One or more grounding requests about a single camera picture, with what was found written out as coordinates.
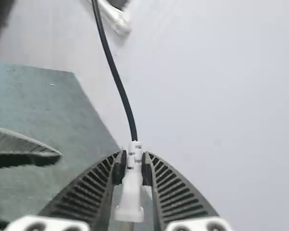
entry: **green carpet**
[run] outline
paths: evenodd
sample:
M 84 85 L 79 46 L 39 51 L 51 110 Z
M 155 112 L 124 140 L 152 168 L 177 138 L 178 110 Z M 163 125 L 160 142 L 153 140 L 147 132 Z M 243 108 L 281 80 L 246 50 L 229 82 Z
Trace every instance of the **green carpet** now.
M 101 157 L 119 150 L 74 74 L 0 63 L 0 127 L 63 154 L 50 167 L 0 169 L 0 219 L 38 213 L 63 187 Z M 144 194 L 145 223 L 152 230 L 152 202 Z M 119 200 L 115 190 L 113 205 Z M 111 222 L 109 230 L 117 230 Z

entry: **black cable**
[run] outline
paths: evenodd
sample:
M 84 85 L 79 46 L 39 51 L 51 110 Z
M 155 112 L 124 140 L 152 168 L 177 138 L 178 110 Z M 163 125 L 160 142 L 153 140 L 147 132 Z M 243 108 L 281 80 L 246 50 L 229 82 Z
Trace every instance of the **black cable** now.
M 122 103 L 123 103 L 125 113 L 127 116 L 127 120 L 129 121 L 130 130 L 131 130 L 131 140 L 137 141 L 138 140 L 137 130 L 136 130 L 133 112 L 131 111 L 129 99 L 127 98 L 126 92 L 124 90 L 123 84 L 121 82 L 118 70 L 117 70 L 115 62 L 114 62 L 114 59 L 113 59 L 113 57 L 111 55 L 111 51 L 109 49 L 109 45 L 108 45 L 105 31 L 103 28 L 103 22 L 101 19 L 100 9 L 99 9 L 97 0 L 92 0 L 92 7 L 93 7 L 93 12 L 94 12 L 94 16 L 95 16 L 95 21 L 96 21 L 98 33 L 100 35 L 100 39 L 102 42 L 102 46 L 103 46 L 103 49 L 104 49 L 111 73 L 112 73 L 112 76 L 115 80 L 116 86 L 117 86 L 119 94 L 121 96 Z

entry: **gray surface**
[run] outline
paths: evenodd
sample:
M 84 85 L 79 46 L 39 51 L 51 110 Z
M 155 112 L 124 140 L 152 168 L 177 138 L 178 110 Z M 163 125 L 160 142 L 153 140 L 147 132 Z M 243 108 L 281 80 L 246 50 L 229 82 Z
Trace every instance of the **gray surface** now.
M 52 167 L 0 169 L 1 219 L 36 214 L 79 173 L 118 150 L 69 72 L 0 64 L 0 127 L 63 154 Z

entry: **ribbed gripper pad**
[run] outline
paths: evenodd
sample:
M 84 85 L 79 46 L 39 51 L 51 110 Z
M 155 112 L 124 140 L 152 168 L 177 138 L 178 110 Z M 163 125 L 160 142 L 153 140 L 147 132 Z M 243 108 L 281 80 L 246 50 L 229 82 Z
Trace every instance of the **ribbed gripper pad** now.
M 66 219 L 82 220 L 91 230 L 107 230 L 113 193 L 112 169 L 116 153 L 102 159 L 85 170 L 49 204 L 39 215 Z
M 201 193 L 171 165 L 152 153 L 145 153 L 152 172 L 155 231 L 165 230 L 174 220 L 218 216 Z

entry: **white floor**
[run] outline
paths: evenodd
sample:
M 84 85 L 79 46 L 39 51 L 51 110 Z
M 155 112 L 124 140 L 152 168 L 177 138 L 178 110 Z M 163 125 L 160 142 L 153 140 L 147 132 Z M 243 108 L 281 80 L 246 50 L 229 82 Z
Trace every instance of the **white floor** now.
M 133 0 L 109 42 L 139 138 L 241 231 L 289 230 L 289 0 Z M 129 129 L 86 0 L 18 0 L 0 60 L 74 72 Z

